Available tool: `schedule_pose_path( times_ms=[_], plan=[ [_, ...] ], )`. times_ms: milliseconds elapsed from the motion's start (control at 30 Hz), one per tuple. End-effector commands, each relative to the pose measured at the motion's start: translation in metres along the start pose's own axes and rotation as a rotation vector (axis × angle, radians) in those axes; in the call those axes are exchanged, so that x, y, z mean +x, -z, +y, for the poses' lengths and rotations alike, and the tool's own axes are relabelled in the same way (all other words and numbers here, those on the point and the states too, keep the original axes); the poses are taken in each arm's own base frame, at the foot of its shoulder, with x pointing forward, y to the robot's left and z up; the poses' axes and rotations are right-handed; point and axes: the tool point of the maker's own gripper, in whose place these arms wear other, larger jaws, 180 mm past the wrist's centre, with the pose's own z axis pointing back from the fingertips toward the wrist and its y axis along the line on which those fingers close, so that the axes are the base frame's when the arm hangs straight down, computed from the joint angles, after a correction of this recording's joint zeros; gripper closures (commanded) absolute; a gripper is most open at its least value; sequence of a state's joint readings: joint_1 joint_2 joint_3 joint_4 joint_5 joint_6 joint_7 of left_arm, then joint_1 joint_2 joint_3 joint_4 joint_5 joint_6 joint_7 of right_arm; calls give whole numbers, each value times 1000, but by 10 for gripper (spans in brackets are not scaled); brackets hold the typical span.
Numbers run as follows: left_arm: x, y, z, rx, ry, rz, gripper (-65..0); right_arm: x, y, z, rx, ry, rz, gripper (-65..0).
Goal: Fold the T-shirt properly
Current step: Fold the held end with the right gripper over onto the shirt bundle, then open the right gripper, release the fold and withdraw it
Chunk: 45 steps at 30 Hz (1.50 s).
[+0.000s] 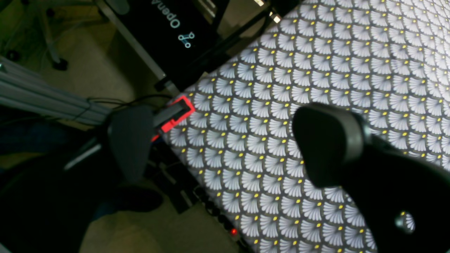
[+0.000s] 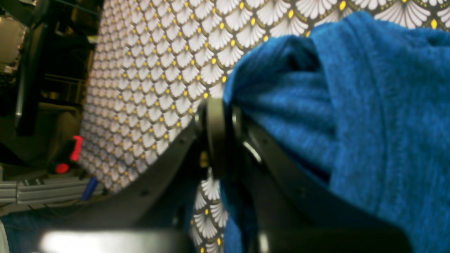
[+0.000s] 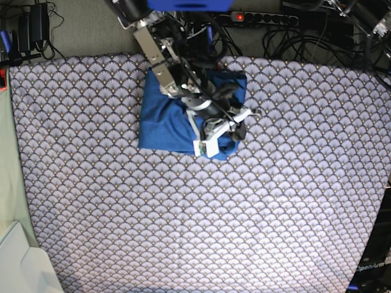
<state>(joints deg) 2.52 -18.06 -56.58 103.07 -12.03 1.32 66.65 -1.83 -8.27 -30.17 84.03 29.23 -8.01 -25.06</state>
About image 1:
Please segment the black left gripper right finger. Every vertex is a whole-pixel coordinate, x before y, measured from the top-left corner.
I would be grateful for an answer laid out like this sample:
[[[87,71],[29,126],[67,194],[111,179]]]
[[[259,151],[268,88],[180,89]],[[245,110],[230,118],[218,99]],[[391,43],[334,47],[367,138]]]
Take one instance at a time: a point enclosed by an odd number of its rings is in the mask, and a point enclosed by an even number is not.
[[[347,188],[357,179],[353,169],[371,142],[370,128],[361,115],[311,103],[296,110],[291,132],[316,187]]]

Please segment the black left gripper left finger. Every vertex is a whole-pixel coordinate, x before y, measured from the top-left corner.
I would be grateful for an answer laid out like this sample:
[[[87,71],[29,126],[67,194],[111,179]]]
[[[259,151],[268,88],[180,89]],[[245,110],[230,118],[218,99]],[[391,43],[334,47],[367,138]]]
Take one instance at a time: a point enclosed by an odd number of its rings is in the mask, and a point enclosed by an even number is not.
[[[130,183],[139,181],[155,134],[150,106],[136,105],[113,112],[64,166],[69,171],[100,152],[100,161],[112,162]]]

